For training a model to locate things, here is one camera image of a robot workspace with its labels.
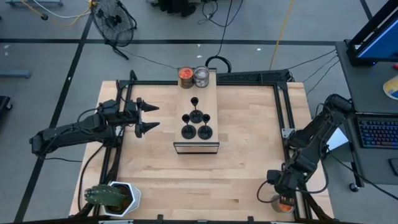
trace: tin can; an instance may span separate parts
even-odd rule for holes
[[[198,66],[193,71],[195,76],[195,85],[199,88],[204,88],[209,85],[209,68],[206,66]]]
[[[182,67],[178,71],[178,79],[182,88],[193,87],[193,70],[190,67]]]
[[[281,196],[279,195],[274,195],[271,200],[275,200],[274,202],[271,203],[272,208],[275,210],[275,212],[279,213],[292,213],[294,210],[294,206],[290,205],[284,205],[279,202],[279,199],[276,200],[276,198],[279,198]]]

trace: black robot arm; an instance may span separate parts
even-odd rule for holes
[[[310,124],[303,130],[290,133],[284,147],[292,149],[294,154],[282,165],[282,170],[267,171],[267,181],[279,195],[291,198],[297,187],[301,189],[308,182],[326,152],[327,140],[352,114],[352,103],[333,94],[326,99],[322,112]],[[291,200],[280,200],[280,203],[292,205]]]
[[[159,108],[145,103],[141,98],[136,102],[128,100],[124,111],[119,111],[119,105],[114,100],[100,103],[94,115],[88,116],[83,121],[47,128],[38,132],[29,142],[32,145],[32,153],[44,156],[59,147],[72,146],[93,141],[99,141],[104,147],[118,146],[117,127],[135,124],[135,134],[142,137],[150,129],[160,123],[145,123],[141,120],[141,112],[154,111]]]

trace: cactus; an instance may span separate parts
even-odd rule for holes
[[[93,205],[120,207],[127,196],[121,194],[116,187],[99,184],[85,190],[85,199]]]

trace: computer keyboard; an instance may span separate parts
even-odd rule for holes
[[[398,149],[398,119],[375,116],[356,120],[362,147]]]

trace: wooden platform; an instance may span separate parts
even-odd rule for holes
[[[163,214],[169,220],[247,220],[248,216],[253,216],[256,221],[293,221],[293,214],[276,213],[269,204],[256,199],[256,191],[265,180],[267,170],[280,169],[284,161],[272,87],[217,87],[220,140],[217,155],[178,155],[175,152],[172,143],[175,141],[176,94],[174,85],[133,87],[134,100],[139,96],[160,107],[160,110],[144,113],[142,120],[159,121],[160,126],[142,139],[135,137],[134,128],[127,127],[118,181],[138,187],[142,200],[140,207],[125,218],[153,220]],[[303,128],[311,117],[302,83],[289,83],[289,95],[295,125]],[[115,96],[114,82],[103,82],[98,101]],[[87,144],[82,164],[99,146],[97,142]],[[83,189],[98,184],[103,155],[104,149],[90,162]],[[318,190],[324,184],[319,163],[307,187]],[[266,185],[261,198],[267,200],[274,194],[273,187]],[[313,197],[333,216],[327,190]],[[77,191],[71,214],[77,212],[76,199]]]
[[[197,134],[193,139],[185,139],[181,135],[181,129],[186,125],[182,121],[182,115],[189,114],[194,110],[191,104],[191,98],[197,97],[199,104],[197,109],[203,114],[210,115],[210,121],[207,123],[213,130],[213,135],[207,140],[199,138]],[[218,116],[217,116],[217,86],[216,86],[216,72],[210,70],[209,85],[205,88],[193,86],[189,89],[177,87],[177,97],[175,99],[177,104],[177,112],[175,116],[175,142],[174,147],[178,153],[193,153],[193,152],[212,152],[217,153],[218,146]],[[203,122],[194,124],[189,122],[198,131]]]

